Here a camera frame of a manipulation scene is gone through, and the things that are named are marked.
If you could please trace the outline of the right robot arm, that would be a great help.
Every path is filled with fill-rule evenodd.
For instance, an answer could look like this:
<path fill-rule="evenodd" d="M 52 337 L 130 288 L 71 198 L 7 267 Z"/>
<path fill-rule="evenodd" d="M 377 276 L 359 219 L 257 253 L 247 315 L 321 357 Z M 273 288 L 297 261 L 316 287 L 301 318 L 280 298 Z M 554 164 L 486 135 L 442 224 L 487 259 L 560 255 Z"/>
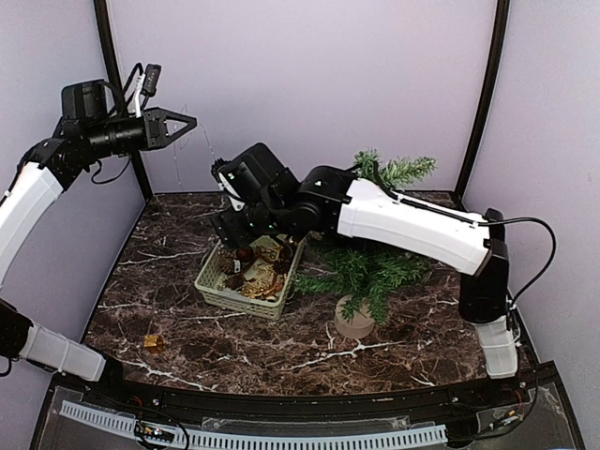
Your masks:
<path fill-rule="evenodd" d="M 480 215 L 407 196 L 376 174 L 321 165 L 298 180 L 262 142 L 231 160 L 216 159 L 211 174 L 231 205 L 210 218 L 221 243 L 237 250 L 256 239 L 311 232 L 359 238 L 432 258 L 461 274 L 458 312 L 477 333 L 489 378 L 478 397 L 497 407 L 515 390 L 518 339 L 509 327 L 517 301 L 510 295 L 508 219 Z"/>

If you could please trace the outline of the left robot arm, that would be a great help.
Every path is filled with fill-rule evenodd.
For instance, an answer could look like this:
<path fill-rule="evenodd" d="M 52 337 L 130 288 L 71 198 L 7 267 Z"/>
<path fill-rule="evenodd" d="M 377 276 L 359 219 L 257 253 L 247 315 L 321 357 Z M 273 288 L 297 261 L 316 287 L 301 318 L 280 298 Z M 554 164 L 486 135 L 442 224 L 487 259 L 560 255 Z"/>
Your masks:
<path fill-rule="evenodd" d="M 42 216 L 81 173 L 104 158 L 166 148 L 197 126 L 195 118 L 162 108 L 129 112 L 120 91 L 116 112 L 110 113 L 106 93 L 113 89 L 104 80 L 65 87 L 53 135 L 23 155 L 1 199 L 3 276 Z M 113 409 L 132 400 L 131 386 L 110 372 L 110 357 L 40 325 L 8 302 L 1 304 L 1 355 L 9 363 L 23 359 L 96 383 L 97 395 Z"/>

